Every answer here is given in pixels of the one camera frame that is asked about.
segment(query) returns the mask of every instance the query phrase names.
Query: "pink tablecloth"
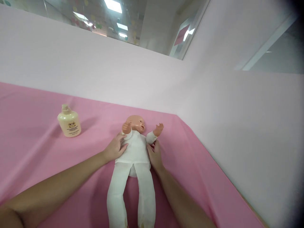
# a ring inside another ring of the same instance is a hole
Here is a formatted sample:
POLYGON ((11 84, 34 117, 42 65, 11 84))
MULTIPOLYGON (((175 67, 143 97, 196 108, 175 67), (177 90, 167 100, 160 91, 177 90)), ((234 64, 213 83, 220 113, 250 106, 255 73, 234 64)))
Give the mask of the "pink tablecloth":
MULTIPOLYGON (((164 123, 163 162, 217 227, 263 227, 237 190, 176 115, 0 83, 0 201, 100 152, 129 115, 143 116, 147 130, 164 123), (82 133, 66 138, 57 122, 61 104, 78 112, 82 133)), ((41 227, 108 227, 106 206, 114 162, 97 171, 41 227)), ((159 180, 156 228, 178 227, 159 180)), ((137 227, 138 182, 129 177, 124 200, 130 228, 137 227)))

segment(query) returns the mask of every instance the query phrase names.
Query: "cream bottle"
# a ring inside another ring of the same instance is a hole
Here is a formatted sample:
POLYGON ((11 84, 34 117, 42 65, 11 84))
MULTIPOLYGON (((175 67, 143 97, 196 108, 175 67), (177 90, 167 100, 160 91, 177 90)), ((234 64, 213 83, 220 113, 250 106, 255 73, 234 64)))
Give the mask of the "cream bottle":
POLYGON ((78 114, 70 109, 67 104, 62 105, 62 112, 57 117, 63 134, 72 138, 80 134, 81 127, 78 114))

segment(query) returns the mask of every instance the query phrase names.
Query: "white outfit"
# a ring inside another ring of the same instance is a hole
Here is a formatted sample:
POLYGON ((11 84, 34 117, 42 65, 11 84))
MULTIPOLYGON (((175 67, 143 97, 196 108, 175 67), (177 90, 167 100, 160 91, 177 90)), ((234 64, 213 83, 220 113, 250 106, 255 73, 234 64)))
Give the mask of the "white outfit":
POLYGON ((122 145, 128 147, 115 160, 110 187, 107 196, 107 208, 110 228, 126 228, 127 212, 124 205, 124 189, 128 176, 138 178, 138 227, 153 228, 155 223, 155 192, 150 172, 151 164, 146 144, 152 144, 157 137, 150 132, 147 137, 138 131, 131 130, 124 138, 122 145))

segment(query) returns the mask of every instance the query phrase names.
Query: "human hand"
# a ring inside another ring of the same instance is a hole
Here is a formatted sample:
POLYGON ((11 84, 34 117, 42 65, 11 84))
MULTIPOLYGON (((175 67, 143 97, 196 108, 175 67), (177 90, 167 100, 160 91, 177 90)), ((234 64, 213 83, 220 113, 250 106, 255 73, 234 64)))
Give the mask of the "human hand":
POLYGON ((132 130, 131 123, 130 122, 125 122, 122 126, 122 130, 123 130, 124 134, 129 134, 132 130))
POLYGON ((158 137, 161 135, 162 130, 164 129, 164 125, 163 123, 159 123, 159 126, 156 125, 156 128, 153 130, 153 134, 158 137))
POLYGON ((104 149, 102 155, 104 156, 105 162, 108 163, 112 160, 119 158, 126 150, 128 143, 121 147, 122 140, 127 137, 121 132, 109 143, 109 145, 104 149))
POLYGON ((164 165, 162 164, 161 147, 159 145, 159 141, 155 141, 154 149, 152 149, 150 144, 147 143, 147 149, 151 165, 153 166, 154 170, 159 173, 164 169, 164 165))

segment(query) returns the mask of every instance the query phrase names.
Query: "glass window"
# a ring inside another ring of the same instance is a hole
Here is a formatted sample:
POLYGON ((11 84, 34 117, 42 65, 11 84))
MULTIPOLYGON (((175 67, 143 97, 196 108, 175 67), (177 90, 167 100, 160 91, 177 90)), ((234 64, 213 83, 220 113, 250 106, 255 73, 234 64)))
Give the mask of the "glass window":
POLYGON ((209 1, 0 0, 0 3, 182 60, 209 1))
POLYGON ((300 23, 297 15, 291 15, 243 70, 304 74, 304 37, 300 23))

